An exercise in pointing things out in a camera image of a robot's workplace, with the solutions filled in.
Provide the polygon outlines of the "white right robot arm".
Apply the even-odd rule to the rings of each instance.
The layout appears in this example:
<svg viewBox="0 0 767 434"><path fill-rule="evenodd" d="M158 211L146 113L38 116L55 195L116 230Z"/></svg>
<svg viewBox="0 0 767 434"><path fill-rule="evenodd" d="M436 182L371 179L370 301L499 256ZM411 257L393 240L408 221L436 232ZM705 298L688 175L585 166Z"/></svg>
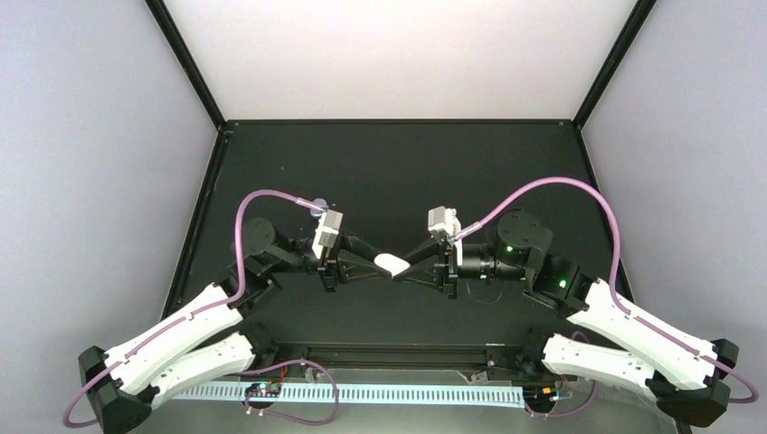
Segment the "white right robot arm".
<svg viewBox="0 0 767 434"><path fill-rule="evenodd" d="M611 341L603 347L533 328L510 369L529 379L574 375L623 388L690 426L708 427L725 413L731 391L724 378L739 352L732 342L688 335L613 294L607 281L553 254L552 232L526 212L504 213L482 244L457 240L452 209L432 209L428 223L431 238L406 259L376 259L394 280L451 297L471 280L518 282L526 297Z"/></svg>

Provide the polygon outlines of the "white earbud charging case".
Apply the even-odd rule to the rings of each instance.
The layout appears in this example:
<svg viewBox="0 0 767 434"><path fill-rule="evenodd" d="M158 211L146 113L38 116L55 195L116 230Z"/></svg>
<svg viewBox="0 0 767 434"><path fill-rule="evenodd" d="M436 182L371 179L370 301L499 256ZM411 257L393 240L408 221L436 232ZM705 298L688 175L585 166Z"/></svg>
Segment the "white earbud charging case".
<svg viewBox="0 0 767 434"><path fill-rule="evenodd" d="M374 258L374 264L380 269L386 270L392 277L396 277L407 270L411 263L390 253L380 253Z"/></svg>

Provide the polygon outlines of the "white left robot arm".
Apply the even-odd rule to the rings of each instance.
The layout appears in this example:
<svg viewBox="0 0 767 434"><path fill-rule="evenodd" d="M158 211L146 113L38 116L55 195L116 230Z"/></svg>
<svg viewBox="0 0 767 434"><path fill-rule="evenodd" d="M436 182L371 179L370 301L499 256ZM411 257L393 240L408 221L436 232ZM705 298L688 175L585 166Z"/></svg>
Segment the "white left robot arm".
<svg viewBox="0 0 767 434"><path fill-rule="evenodd" d="M241 264L143 334L82 352L80 377L105 433L128 433L166 401L219 377L270 367L279 347L253 315L281 290L279 273L317 274L326 290L392 278L408 263L340 228L325 212L309 239L289 239L268 220L245 222Z"/></svg>

